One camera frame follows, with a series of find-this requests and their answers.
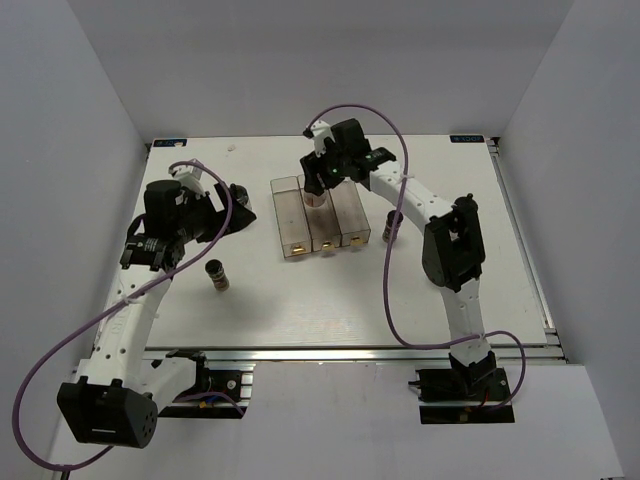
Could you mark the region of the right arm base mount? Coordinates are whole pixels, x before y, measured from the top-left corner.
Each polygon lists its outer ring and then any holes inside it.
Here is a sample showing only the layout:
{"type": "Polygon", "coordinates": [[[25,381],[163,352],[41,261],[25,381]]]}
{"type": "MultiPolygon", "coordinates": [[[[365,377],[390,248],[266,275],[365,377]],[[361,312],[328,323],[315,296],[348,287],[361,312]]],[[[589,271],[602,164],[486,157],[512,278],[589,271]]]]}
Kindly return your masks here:
{"type": "Polygon", "coordinates": [[[515,414],[503,368],[498,368],[478,386],[468,389],[450,369],[415,371],[408,388],[417,394],[423,425],[513,424],[515,414]]]}

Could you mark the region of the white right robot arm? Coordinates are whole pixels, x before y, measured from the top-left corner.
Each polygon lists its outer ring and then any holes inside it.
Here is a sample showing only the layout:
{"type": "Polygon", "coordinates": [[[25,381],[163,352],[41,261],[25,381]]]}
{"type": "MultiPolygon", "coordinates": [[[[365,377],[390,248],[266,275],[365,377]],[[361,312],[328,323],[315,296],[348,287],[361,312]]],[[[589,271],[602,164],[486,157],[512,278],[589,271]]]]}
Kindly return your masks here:
{"type": "Polygon", "coordinates": [[[406,162],[384,147],[373,148],[355,119],[335,125],[317,120],[304,135],[314,143],[300,161],[306,195],[318,198],[349,179],[394,204],[394,218],[411,221],[422,233],[422,267],[440,291],[449,326],[452,388],[463,398],[477,397],[496,361],[479,301],[486,253],[473,196],[443,200],[409,176],[406,162]]]}

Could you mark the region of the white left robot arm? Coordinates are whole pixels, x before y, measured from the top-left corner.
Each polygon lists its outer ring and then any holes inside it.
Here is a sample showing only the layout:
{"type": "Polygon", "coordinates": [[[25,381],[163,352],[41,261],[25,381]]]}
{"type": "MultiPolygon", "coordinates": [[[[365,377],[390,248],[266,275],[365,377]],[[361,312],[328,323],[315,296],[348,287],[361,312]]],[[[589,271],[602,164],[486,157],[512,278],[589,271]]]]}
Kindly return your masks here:
{"type": "Polygon", "coordinates": [[[211,387],[200,352],[175,351],[142,368],[151,327],[171,273],[191,241],[208,243],[255,221],[245,187],[217,185],[216,210],[196,180],[159,180],[146,186],[144,211],[131,223],[116,282],[116,311],[100,329],[76,380],[63,383],[57,404],[75,439],[84,444],[146,447],[159,414],[185,394],[199,399],[211,387]]]}

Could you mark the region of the brown jar white lid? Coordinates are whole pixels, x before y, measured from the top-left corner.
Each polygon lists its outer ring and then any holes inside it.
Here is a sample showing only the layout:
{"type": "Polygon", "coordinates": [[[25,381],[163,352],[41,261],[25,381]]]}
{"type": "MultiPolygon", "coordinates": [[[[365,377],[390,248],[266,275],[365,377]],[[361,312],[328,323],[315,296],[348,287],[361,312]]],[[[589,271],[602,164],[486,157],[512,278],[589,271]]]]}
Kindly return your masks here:
{"type": "Polygon", "coordinates": [[[311,208],[319,208],[325,204],[327,199],[327,193],[323,192],[320,195],[315,195],[313,193],[303,192],[303,201],[306,206],[311,208]]]}

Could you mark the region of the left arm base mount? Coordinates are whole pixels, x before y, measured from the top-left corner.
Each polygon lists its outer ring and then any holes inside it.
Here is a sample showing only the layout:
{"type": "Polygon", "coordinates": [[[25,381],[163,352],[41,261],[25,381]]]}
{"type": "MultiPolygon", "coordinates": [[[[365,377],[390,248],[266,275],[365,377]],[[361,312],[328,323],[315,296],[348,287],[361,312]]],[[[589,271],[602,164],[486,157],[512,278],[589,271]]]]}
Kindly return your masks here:
{"type": "Polygon", "coordinates": [[[169,361],[187,360],[195,366],[193,381],[159,411],[160,418],[241,419],[251,398],[253,372],[248,367],[210,363],[202,351],[172,350],[151,361],[159,373],[169,361]]]}

